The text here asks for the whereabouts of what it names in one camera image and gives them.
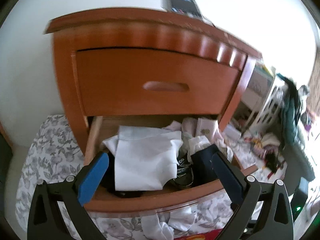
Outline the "wooden drawer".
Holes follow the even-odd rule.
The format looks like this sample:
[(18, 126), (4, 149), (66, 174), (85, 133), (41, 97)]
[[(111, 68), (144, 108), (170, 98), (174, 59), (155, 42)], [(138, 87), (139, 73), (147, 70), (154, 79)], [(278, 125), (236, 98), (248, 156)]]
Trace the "wooden drawer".
[[(95, 116), (89, 131), (84, 164), (88, 165), (92, 161), (101, 150), (101, 142), (115, 135), (120, 125), (161, 128), (168, 126), (172, 120), (182, 119), (178, 115)], [(99, 186), (91, 201), (85, 204), (85, 208), (88, 211), (108, 213), (116, 217), (149, 215), (203, 202), (221, 189), (223, 185), (217, 179), (180, 191), (165, 186), (161, 191), (147, 191), (137, 198), (120, 198)]]
[(76, 66), (87, 116), (220, 114), (239, 77), (214, 61), (148, 49), (79, 51)]

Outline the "white garment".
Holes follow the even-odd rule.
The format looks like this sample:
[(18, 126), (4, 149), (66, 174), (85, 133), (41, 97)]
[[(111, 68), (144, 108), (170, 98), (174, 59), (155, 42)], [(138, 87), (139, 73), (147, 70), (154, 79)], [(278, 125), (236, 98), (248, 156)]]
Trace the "white garment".
[(101, 144), (114, 156), (117, 191), (158, 191), (177, 177), (181, 131), (119, 126), (118, 133)]

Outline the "navy embroidered sock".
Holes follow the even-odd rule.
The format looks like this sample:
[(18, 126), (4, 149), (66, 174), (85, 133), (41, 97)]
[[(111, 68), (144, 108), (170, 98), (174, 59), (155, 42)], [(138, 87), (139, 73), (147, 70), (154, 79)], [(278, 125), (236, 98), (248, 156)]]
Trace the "navy embroidered sock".
[(217, 179), (217, 175), (213, 169), (213, 155), (216, 152), (219, 152), (219, 149), (215, 144), (212, 144), (191, 155), (191, 161), (193, 162), (192, 171), (196, 185), (203, 185)]

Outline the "white hello kitty sock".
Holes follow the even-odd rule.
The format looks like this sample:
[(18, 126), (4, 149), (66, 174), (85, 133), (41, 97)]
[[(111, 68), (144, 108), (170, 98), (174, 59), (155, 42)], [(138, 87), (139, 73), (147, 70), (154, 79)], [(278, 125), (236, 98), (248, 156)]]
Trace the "white hello kitty sock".
[(174, 239), (174, 230), (187, 232), (195, 219), (196, 213), (190, 207), (184, 207), (168, 215), (144, 216), (141, 218), (141, 226), (148, 239)]

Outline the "red floral blanket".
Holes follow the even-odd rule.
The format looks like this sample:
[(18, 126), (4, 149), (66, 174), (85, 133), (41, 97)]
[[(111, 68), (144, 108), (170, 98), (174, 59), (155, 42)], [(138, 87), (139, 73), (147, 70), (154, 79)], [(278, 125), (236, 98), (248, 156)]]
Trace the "red floral blanket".
[(215, 240), (222, 229), (212, 230), (206, 233), (199, 233), (191, 236), (183, 236), (175, 238), (175, 240)]

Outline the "colourful toy pile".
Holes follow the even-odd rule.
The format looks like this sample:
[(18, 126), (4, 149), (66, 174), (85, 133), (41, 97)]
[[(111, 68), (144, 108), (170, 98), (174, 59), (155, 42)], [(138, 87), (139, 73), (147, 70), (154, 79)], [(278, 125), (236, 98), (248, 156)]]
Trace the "colourful toy pile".
[(262, 171), (268, 180), (283, 179), (287, 168), (285, 158), (280, 152), (280, 141), (273, 133), (260, 133), (245, 137), (251, 147), (251, 152), (262, 163)]

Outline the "grey floral quilt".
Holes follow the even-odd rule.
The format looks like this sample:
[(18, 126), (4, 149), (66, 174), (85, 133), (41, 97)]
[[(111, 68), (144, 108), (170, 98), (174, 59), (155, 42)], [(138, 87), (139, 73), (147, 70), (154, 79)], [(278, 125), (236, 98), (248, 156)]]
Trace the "grey floral quilt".
[[(49, 115), (41, 124), (31, 144), (18, 184), (15, 213), (21, 228), (26, 231), (29, 210), (36, 183), (62, 182), (68, 175), (76, 175), (84, 165), (84, 156), (64, 115)], [(233, 211), (225, 190), (213, 198), (191, 207), (196, 213), (193, 226), (187, 232), (174, 230), (174, 237), (191, 236), (222, 229)], [(93, 215), (95, 225), (106, 239), (146, 239), (141, 217), (106, 218)]]

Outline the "grey black underwear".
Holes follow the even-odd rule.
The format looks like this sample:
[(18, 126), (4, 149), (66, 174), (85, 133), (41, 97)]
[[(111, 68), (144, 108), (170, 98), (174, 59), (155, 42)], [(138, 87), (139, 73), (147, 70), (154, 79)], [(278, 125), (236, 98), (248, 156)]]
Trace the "grey black underwear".
[(194, 174), (192, 164), (188, 161), (188, 156), (178, 158), (177, 176), (169, 180), (169, 184), (179, 189), (187, 189), (193, 185)]

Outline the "pink pineapple sock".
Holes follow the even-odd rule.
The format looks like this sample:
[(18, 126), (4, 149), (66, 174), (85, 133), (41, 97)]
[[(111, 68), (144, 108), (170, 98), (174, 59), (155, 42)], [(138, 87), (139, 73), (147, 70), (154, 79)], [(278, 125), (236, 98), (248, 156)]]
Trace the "pink pineapple sock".
[(213, 141), (214, 134), (218, 129), (217, 120), (198, 118), (195, 136), (205, 136), (209, 141)]

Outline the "teal jacket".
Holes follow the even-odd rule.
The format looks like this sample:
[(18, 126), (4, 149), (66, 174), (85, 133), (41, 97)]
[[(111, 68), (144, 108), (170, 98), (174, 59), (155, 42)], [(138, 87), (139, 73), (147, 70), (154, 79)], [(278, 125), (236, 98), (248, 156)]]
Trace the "teal jacket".
[(277, 74), (277, 77), (287, 85), (280, 112), (282, 139), (285, 145), (298, 146), (303, 150), (305, 148), (305, 138), (303, 123), (300, 118), (306, 112), (306, 99), (310, 94), (310, 89), (306, 85), (297, 89), (292, 80), (280, 73)]

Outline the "small white bedside shelf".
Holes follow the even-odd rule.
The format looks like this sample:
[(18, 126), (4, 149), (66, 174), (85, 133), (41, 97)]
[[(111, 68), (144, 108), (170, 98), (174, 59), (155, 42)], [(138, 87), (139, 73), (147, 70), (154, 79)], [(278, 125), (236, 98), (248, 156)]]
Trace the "small white bedside shelf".
[(258, 62), (240, 101), (240, 106), (244, 107), (245, 118), (257, 116), (269, 94), (273, 80), (274, 74), (264, 64)]

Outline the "wooden nightstand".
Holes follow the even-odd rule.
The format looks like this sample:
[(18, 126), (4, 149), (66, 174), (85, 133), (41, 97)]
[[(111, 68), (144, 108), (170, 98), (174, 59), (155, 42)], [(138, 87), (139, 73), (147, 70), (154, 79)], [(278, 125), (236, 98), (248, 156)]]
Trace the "wooden nightstand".
[(141, 8), (103, 8), (63, 15), (48, 23), (46, 33), (53, 36), (54, 67), (60, 98), (83, 154), (93, 118), (121, 115), (85, 114), (78, 83), (77, 52), (99, 49), (161, 50), (214, 61), (238, 70), (239, 77), (230, 98), (222, 112), (214, 114), (221, 129), (231, 119), (255, 64), (262, 58), (261, 52), (216, 27), (187, 16)]

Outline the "black remote control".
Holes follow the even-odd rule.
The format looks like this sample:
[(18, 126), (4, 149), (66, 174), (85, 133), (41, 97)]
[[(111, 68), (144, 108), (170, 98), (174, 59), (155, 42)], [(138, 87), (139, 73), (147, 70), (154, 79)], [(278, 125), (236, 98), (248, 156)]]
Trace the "black remote control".
[(211, 26), (215, 26), (212, 21), (203, 16), (195, 0), (161, 0), (161, 3), (162, 8), (167, 12), (185, 15), (189, 18), (194, 18)]

